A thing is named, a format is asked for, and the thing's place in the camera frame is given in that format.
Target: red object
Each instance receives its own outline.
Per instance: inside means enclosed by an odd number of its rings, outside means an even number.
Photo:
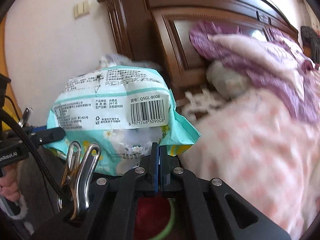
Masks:
[[[134,240],[148,240],[158,235],[168,224],[170,211],[166,198],[138,198]]]

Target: person's hand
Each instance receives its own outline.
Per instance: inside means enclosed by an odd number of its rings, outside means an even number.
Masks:
[[[20,198],[17,182],[17,165],[6,166],[3,170],[5,171],[5,175],[0,178],[0,195],[15,202]]]

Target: light switch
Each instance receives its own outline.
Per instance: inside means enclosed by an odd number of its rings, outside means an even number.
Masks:
[[[74,6],[74,14],[75,19],[77,19],[81,15],[86,15],[90,13],[90,2],[84,1],[81,3],[78,3]]]

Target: green ring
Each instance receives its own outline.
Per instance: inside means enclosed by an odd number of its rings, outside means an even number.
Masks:
[[[167,237],[167,235],[170,234],[173,226],[174,226],[174,221],[175,221],[175,217],[176,217],[176,213],[175,213],[175,208],[174,208],[174,204],[173,201],[168,198],[169,204],[170,204],[170,219],[169,222],[167,223],[167,225],[165,226],[165,228],[156,236],[148,239],[148,240],[162,240],[165,237]]]

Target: polka dot fabric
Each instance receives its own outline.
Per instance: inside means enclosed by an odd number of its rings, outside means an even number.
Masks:
[[[179,155],[182,165],[223,179],[299,239],[320,202],[319,126],[292,119],[270,91],[250,89],[195,127],[201,137]]]

